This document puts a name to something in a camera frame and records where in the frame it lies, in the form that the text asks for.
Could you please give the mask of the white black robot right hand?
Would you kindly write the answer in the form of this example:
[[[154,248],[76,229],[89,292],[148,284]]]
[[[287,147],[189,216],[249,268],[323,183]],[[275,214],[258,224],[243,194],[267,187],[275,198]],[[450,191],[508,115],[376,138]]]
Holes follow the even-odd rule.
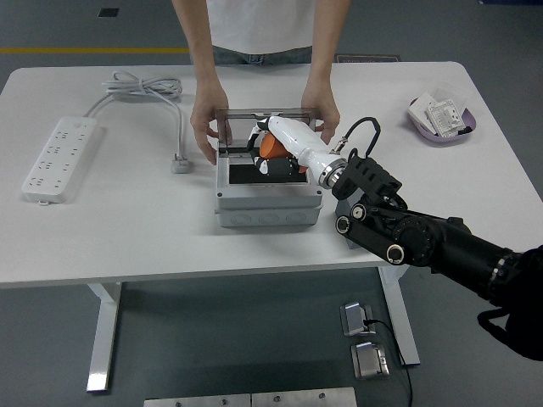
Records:
[[[346,167],[336,148],[330,148],[307,124],[282,116],[256,122],[246,150],[258,171],[270,177],[311,171],[319,186],[330,189]]]

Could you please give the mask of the person's right hand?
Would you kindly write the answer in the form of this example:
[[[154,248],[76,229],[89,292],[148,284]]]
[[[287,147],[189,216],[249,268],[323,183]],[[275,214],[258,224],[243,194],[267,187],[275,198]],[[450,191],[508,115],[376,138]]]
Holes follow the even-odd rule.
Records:
[[[190,124],[197,146],[212,165],[216,165],[216,148],[211,144],[210,139],[218,140],[220,135],[210,124],[216,120],[217,110],[228,107],[227,95],[219,81],[197,83]]]

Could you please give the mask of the person's left hand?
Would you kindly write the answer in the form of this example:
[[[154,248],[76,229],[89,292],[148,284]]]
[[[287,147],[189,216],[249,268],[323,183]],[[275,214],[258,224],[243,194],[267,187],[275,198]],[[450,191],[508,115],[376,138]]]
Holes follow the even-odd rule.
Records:
[[[301,98],[301,107],[316,110],[316,117],[322,122],[316,130],[321,132],[321,139],[329,144],[340,122],[340,113],[330,82],[307,81]]]

